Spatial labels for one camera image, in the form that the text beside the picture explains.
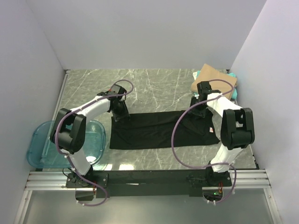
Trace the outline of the black t shirt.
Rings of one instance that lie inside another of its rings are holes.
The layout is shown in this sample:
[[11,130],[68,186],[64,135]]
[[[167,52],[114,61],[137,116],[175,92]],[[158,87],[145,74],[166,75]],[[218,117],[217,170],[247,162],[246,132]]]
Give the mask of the black t shirt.
[[[173,128],[183,111],[134,113],[129,119],[112,119],[110,149],[139,150],[171,147]],[[218,144],[208,111],[204,118],[192,113],[180,121],[174,136],[175,147],[209,146]]]

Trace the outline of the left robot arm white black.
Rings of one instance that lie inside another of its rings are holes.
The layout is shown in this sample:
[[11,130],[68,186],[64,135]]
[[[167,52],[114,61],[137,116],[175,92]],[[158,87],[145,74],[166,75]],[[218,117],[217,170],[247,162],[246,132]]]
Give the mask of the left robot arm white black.
[[89,102],[70,110],[62,108],[57,113],[50,140],[58,152],[70,161],[71,169],[78,174],[78,184],[84,188],[93,183],[93,168],[83,150],[86,126],[92,119],[106,112],[111,112],[116,122],[129,118],[125,103],[129,93],[122,86],[113,84],[108,91],[97,94]]

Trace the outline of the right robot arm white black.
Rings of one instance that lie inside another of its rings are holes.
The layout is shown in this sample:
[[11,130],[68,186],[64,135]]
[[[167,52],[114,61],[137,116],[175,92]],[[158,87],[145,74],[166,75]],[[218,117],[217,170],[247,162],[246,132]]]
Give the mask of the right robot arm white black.
[[213,164],[210,172],[205,174],[205,181],[216,186],[221,181],[221,174],[229,170],[236,156],[255,140],[253,112],[242,108],[227,99],[220,90],[213,90],[209,81],[197,84],[198,97],[192,97],[190,105],[198,105],[189,113],[202,118],[208,115],[208,109],[217,112],[221,120],[221,146],[216,156],[210,161]]

